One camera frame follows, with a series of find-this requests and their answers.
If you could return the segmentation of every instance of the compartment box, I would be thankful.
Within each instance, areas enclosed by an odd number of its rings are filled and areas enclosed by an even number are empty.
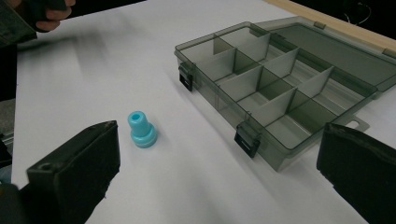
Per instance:
[[[396,82],[394,58],[301,18],[243,22],[175,54],[183,85],[227,119],[250,157],[258,152],[277,171],[327,122],[359,120],[353,114]]]

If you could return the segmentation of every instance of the hole in blue object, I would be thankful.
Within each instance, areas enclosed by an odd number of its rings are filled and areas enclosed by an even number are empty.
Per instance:
[[[134,120],[140,119],[140,115],[134,114],[134,115],[132,115],[132,119],[134,119]]]

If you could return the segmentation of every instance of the white tabletop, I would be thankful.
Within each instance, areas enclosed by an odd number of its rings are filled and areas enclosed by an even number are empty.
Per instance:
[[[178,81],[175,46],[242,21],[292,16],[262,0],[148,0],[62,22],[21,46],[12,181],[88,126],[119,124],[120,172],[88,223],[365,223],[316,169],[318,145],[280,173]],[[358,116],[396,146],[396,90]],[[128,115],[159,132],[134,145]]]

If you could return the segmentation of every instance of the black latch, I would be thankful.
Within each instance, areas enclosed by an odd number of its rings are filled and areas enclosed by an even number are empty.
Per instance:
[[[187,88],[187,90],[192,91],[192,75],[190,75],[182,66],[178,68],[178,71],[180,73],[180,82]]]
[[[259,135],[245,122],[236,126],[235,142],[249,155],[254,158],[260,146]]]

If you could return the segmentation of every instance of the table surface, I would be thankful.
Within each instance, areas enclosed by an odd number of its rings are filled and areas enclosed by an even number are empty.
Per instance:
[[[148,0],[63,21],[20,46],[12,181],[88,126],[119,124],[120,172],[87,223],[365,223],[316,169],[318,145],[282,172],[251,159],[234,129],[178,81],[175,46],[242,21],[293,16],[262,0]],[[396,147],[396,90],[357,116]],[[134,145],[144,111],[157,143]]]

